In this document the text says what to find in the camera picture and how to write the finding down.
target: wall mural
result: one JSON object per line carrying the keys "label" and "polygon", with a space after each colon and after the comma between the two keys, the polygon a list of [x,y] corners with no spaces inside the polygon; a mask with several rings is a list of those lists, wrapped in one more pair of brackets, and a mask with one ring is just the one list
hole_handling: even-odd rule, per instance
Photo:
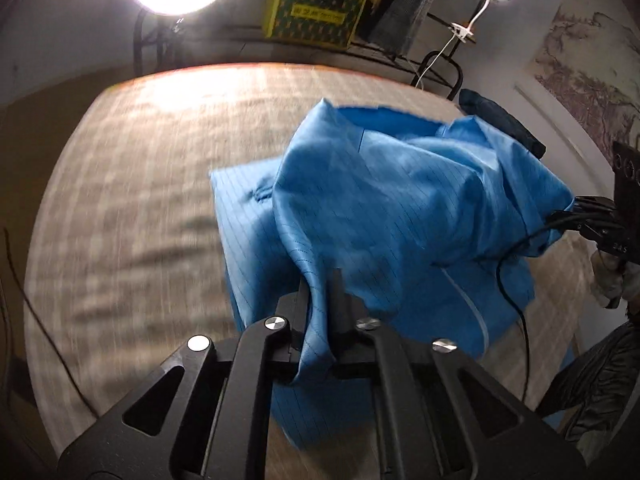
{"label": "wall mural", "polygon": [[614,140],[640,144],[640,29],[625,0],[564,0],[530,64],[611,162]]}

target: yellow label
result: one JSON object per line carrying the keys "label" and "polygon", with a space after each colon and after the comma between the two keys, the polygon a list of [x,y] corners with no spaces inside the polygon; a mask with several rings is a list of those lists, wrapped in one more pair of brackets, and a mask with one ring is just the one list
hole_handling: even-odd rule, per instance
{"label": "yellow label", "polygon": [[291,7],[291,15],[295,18],[318,20],[319,22],[334,23],[335,25],[342,25],[347,16],[344,12],[335,12],[334,10],[326,10],[303,4],[294,4],[293,7]]}

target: folded cloth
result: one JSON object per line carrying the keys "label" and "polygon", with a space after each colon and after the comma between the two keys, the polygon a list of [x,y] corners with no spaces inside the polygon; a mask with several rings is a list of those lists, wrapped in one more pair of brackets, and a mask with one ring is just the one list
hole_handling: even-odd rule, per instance
{"label": "folded cloth", "polygon": [[[297,446],[370,416],[362,381],[327,379],[326,279],[403,336],[448,337],[479,356],[516,319],[495,281],[497,259],[571,206],[567,187],[519,143],[478,118],[450,125],[388,108],[322,101],[284,157],[214,171],[216,214],[239,324],[274,312],[297,289],[312,307],[293,387],[274,388],[273,415]],[[558,233],[520,250],[536,256]],[[533,298],[529,268],[502,272],[512,298]]]}
{"label": "folded cloth", "polygon": [[498,103],[482,97],[478,92],[463,88],[458,97],[458,104],[465,114],[478,116],[491,126],[516,139],[536,158],[542,158],[545,154],[546,146]]}

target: metal bolt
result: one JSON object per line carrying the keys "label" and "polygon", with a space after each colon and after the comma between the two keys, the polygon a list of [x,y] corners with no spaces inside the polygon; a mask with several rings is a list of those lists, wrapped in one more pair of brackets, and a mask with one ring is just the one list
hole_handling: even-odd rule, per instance
{"label": "metal bolt", "polygon": [[280,316],[271,316],[264,322],[265,327],[269,330],[280,330],[287,324],[287,320]]}
{"label": "metal bolt", "polygon": [[453,352],[458,345],[456,345],[451,339],[436,339],[431,345],[431,347],[441,354],[448,354]]}
{"label": "metal bolt", "polygon": [[209,338],[205,335],[195,335],[187,341],[189,350],[201,352],[209,347]]}
{"label": "metal bolt", "polygon": [[377,329],[382,322],[375,317],[363,317],[356,321],[356,326],[360,330],[375,330]]}

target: yellow box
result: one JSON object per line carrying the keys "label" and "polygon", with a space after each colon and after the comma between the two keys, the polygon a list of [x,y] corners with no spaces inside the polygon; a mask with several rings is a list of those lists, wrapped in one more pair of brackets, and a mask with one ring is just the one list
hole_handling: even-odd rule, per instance
{"label": "yellow box", "polygon": [[347,48],[367,0],[267,0],[267,38]]}

